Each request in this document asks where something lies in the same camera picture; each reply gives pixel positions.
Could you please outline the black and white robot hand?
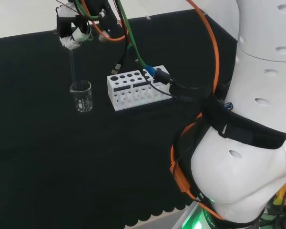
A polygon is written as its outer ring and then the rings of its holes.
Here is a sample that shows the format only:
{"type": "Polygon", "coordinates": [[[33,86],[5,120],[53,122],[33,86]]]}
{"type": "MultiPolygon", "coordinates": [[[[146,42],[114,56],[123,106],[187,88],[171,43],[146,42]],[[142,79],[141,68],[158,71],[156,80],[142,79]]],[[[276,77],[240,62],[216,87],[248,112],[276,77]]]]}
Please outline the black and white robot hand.
{"type": "Polygon", "coordinates": [[[69,0],[55,9],[56,30],[63,47],[74,50],[85,41],[93,40],[88,20],[79,12],[74,0],[69,0]]]}

